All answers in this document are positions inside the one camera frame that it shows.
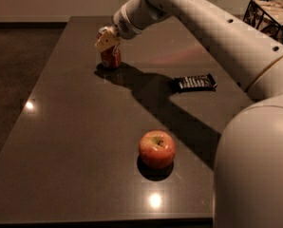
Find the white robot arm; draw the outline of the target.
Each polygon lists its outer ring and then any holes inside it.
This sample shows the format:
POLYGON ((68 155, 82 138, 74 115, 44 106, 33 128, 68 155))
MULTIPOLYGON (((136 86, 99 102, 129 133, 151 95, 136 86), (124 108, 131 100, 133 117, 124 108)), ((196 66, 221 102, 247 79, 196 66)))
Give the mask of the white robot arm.
POLYGON ((218 142, 214 228, 283 228, 283 45, 207 0, 128 0, 95 46, 105 51, 169 16, 253 100, 218 142))

